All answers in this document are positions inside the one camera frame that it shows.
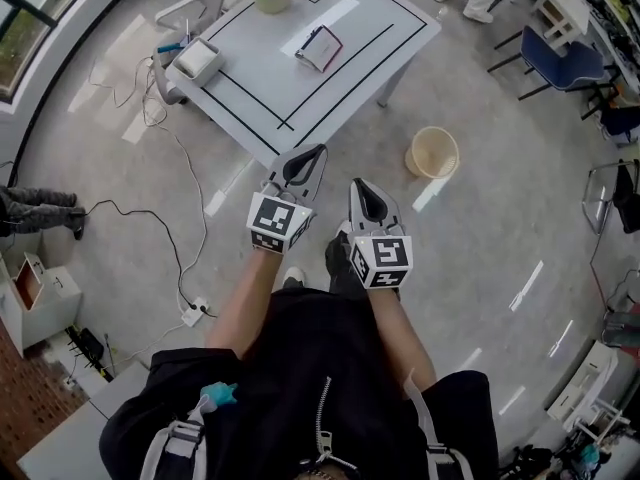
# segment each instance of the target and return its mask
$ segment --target grey floor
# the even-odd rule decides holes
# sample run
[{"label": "grey floor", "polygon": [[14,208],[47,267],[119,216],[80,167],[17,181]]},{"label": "grey floor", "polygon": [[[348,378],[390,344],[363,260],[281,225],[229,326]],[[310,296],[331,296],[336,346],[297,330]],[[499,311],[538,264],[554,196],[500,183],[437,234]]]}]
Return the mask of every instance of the grey floor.
[{"label": "grey floor", "polygon": [[[153,209],[189,263],[202,237],[196,187],[174,138],[140,123],[146,70],[138,93],[120,109],[108,90],[87,83],[97,58],[96,79],[116,85],[120,101],[136,62],[160,37],[154,14],[175,1],[124,0],[98,26],[37,121],[20,184],[75,191],[87,207],[114,199],[124,211]],[[411,1],[433,16],[442,8],[432,0]],[[492,45],[530,19],[524,5],[483,26],[462,17],[464,2],[447,3],[441,34],[417,56],[388,108],[365,104],[328,143],[320,215],[286,264],[306,270],[311,286],[327,287],[323,250],[346,216],[349,181],[369,179],[396,197],[415,244],[416,266],[403,304],[440,376],[465,363],[489,376],[499,443],[506,450],[547,421],[544,404],[596,335],[602,304],[588,266],[596,237],[580,199],[588,170],[617,153],[593,119],[580,121],[579,95],[547,91],[518,102],[518,94],[539,82],[535,74],[525,77],[518,63],[486,73],[511,51],[497,53]],[[189,151],[205,203],[218,190],[227,194],[207,219],[202,258],[184,283],[187,293],[206,298],[216,312],[251,250],[244,222],[266,171],[191,104],[169,108],[165,125]],[[461,166],[417,213],[411,205],[426,182],[408,173],[403,155],[427,125],[456,137]],[[636,242],[613,215],[596,258],[605,292],[634,266]],[[65,229],[47,232],[43,256],[68,266],[84,291],[80,325],[99,337],[108,333],[116,361],[180,323],[173,253],[149,216],[121,217],[101,207],[81,242]],[[540,275],[512,312],[511,301],[539,261]],[[140,358],[148,362],[160,348],[201,345],[211,325],[201,321],[170,333]]]}]

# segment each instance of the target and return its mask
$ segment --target white flower pot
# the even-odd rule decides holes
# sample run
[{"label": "white flower pot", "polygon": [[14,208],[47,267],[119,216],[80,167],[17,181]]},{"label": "white flower pot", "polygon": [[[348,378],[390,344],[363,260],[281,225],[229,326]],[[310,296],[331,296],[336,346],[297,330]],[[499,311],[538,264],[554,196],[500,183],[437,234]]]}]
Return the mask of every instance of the white flower pot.
[{"label": "white flower pot", "polygon": [[278,14],[291,5],[291,0],[256,0],[256,7],[265,14]]}]

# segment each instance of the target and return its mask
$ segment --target window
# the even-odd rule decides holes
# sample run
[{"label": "window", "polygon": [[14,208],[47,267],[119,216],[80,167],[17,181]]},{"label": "window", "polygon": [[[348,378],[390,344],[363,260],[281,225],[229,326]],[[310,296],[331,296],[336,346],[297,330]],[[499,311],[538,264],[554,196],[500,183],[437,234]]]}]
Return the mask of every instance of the window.
[{"label": "window", "polygon": [[75,0],[0,0],[0,100],[11,101],[29,62]]}]

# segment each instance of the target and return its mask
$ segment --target wastebasket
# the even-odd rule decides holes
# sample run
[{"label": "wastebasket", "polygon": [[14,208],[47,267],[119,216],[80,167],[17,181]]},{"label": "wastebasket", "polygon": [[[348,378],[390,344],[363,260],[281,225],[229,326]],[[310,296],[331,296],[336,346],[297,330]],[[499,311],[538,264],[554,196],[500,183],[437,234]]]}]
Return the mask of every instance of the wastebasket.
[{"label": "wastebasket", "polygon": [[460,163],[460,154],[449,132],[427,126],[413,137],[404,161],[416,176],[438,179],[453,174]]}]

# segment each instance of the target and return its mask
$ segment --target blue chair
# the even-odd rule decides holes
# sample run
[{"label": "blue chair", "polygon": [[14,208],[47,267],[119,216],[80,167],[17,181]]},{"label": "blue chair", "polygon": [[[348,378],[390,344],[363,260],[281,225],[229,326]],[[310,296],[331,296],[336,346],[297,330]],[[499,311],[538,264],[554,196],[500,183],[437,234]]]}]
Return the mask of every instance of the blue chair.
[{"label": "blue chair", "polygon": [[[522,57],[525,62],[531,66],[525,74],[529,74],[535,70],[546,80],[546,83],[537,89],[520,96],[518,101],[538,94],[549,87],[554,87],[564,92],[592,89],[595,90],[596,93],[590,100],[598,96],[600,103],[582,116],[584,120],[618,95],[618,90],[613,82],[619,76],[620,70],[615,65],[604,66],[602,55],[593,48],[589,48],[579,41],[574,41],[569,45],[569,51],[563,57],[552,50],[547,42],[531,27],[524,27],[521,32],[497,44],[495,49],[497,50],[519,36],[522,36],[520,53],[498,62],[487,70],[487,73],[491,73]],[[612,70],[615,73],[614,76],[608,82],[601,84],[594,83],[604,78],[605,70]],[[613,91],[612,95],[609,95],[606,99],[600,93],[600,89],[605,88],[612,89]]]}]

